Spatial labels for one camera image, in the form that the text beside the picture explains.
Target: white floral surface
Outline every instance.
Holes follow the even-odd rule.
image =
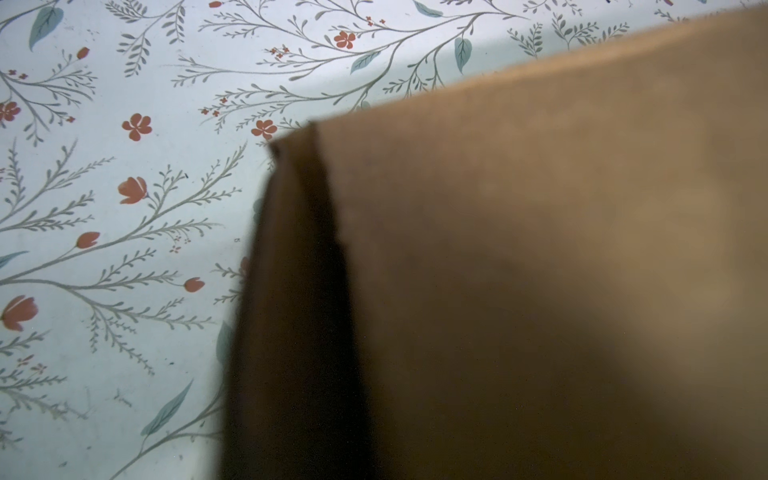
[[[273,136],[756,3],[0,0],[0,478],[213,476]]]

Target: floral pattern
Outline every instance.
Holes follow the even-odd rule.
[[[0,477],[199,477],[268,141],[760,2],[3,0]]]

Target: floral tablecloth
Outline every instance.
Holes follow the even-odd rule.
[[[0,478],[213,476],[272,137],[756,3],[0,0]]]

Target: red flower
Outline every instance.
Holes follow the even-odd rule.
[[[147,182],[141,177],[128,177],[122,184],[118,185],[120,195],[125,195],[121,204],[135,204],[147,196]]]
[[[38,314],[38,306],[35,305],[35,298],[25,298],[24,295],[19,295],[5,306],[5,309],[0,315],[2,324],[9,330],[21,332],[21,322],[26,322],[35,317]]]
[[[355,41],[355,38],[353,33],[347,35],[345,31],[340,31],[337,36],[333,37],[333,40],[336,41],[336,46],[339,48],[352,48],[352,42]]]
[[[20,111],[22,111],[21,108],[17,107],[14,101],[7,105],[0,104],[0,120],[13,121]]]
[[[85,232],[78,237],[75,246],[81,249],[91,248],[96,244],[96,239],[99,238],[99,235],[101,235],[99,232]]]
[[[149,126],[149,122],[151,121],[152,119],[149,117],[141,117],[141,114],[133,114],[130,123],[127,121],[123,122],[123,129],[130,131],[128,138],[133,141],[139,141],[141,140],[141,135],[139,134],[146,135],[152,132],[152,127]]]
[[[276,131],[277,131],[277,126],[272,125],[271,120],[267,120],[267,121],[257,120],[256,128],[251,130],[250,133],[256,135],[257,137],[259,135],[263,135],[264,140],[269,140],[270,138],[272,138],[272,134],[275,133]]]
[[[203,288],[205,286],[205,282],[200,281],[200,277],[196,276],[194,278],[190,278],[186,282],[184,282],[184,289],[189,293],[195,293],[199,289]]]

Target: blurry brown object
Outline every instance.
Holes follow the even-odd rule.
[[[273,144],[223,477],[768,478],[767,25]]]

